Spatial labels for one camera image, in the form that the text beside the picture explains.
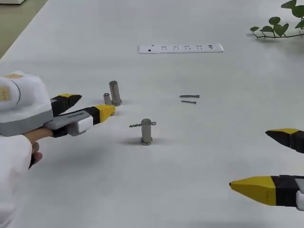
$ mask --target finger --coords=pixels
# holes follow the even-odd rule
[[[38,142],[35,142],[35,143],[33,144],[32,153],[38,152],[38,151],[39,151],[39,143],[38,143]]]
[[[42,153],[39,153],[39,152],[34,152],[33,156],[35,159],[34,164],[36,164],[38,161],[40,161],[43,157]]]
[[[39,128],[36,130],[33,130],[31,132],[27,132],[25,134],[23,134],[25,137],[28,138],[28,140],[34,144],[36,141],[38,141],[39,139],[43,139],[46,137],[50,137],[53,135],[53,131],[47,128]]]

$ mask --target human hand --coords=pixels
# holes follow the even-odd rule
[[[42,153],[39,152],[39,143],[36,142],[39,139],[50,137],[53,135],[52,130],[47,128],[38,128],[31,132],[27,132],[23,134],[32,144],[32,157],[30,161],[29,168],[36,164],[38,161],[42,159]]]

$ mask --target white sleeve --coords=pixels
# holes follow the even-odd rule
[[[23,135],[0,135],[0,228],[7,227],[14,216],[14,192],[18,179],[29,169],[30,141]]]

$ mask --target power strip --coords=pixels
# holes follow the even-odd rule
[[[224,52],[223,47],[217,44],[207,45],[140,45],[139,54],[160,54],[160,53],[208,53]]]

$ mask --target plant stem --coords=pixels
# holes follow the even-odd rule
[[[301,32],[299,32],[298,35],[292,35],[292,36],[286,36],[284,34],[284,37],[270,37],[270,36],[266,36],[263,32],[263,36],[257,36],[254,32],[252,32],[253,35],[255,35],[256,38],[290,38],[290,37],[299,37],[299,36],[303,36],[304,34],[301,34]]]

